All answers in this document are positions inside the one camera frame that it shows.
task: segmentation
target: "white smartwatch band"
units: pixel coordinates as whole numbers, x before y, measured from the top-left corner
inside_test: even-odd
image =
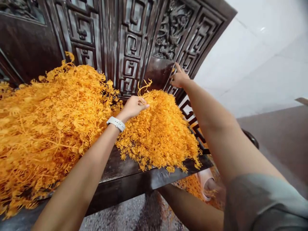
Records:
[[[125,129],[125,124],[121,120],[114,118],[113,116],[109,118],[107,124],[115,125],[115,127],[118,128],[120,132],[123,132]]]

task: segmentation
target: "gray floor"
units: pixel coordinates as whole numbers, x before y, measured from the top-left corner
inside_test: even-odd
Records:
[[[187,230],[156,191],[140,195],[84,218],[80,231]]]

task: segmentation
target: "white tile wall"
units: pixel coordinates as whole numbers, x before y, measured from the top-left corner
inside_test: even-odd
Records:
[[[238,14],[195,81],[237,118],[300,105],[294,99],[308,96],[308,1],[227,1]]]

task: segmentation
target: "gray shirt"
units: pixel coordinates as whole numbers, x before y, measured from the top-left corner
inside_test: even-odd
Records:
[[[227,187],[224,230],[308,230],[308,201],[276,177],[239,176]]]

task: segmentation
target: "yellow flower bunch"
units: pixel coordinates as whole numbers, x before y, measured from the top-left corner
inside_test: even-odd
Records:
[[[23,206],[35,208],[56,188],[122,107],[104,74],[72,62],[16,91],[0,83],[0,214],[6,218]]]
[[[174,172],[175,167],[187,172],[185,159],[193,159],[200,168],[198,141],[183,119],[175,98],[162,90],[153,90],[143,95],[150,107],[126,123],[126,129],[115,143],[121,150],[121,159],[126,155],[139,163],[146,171],[154,167],[166,167]]]

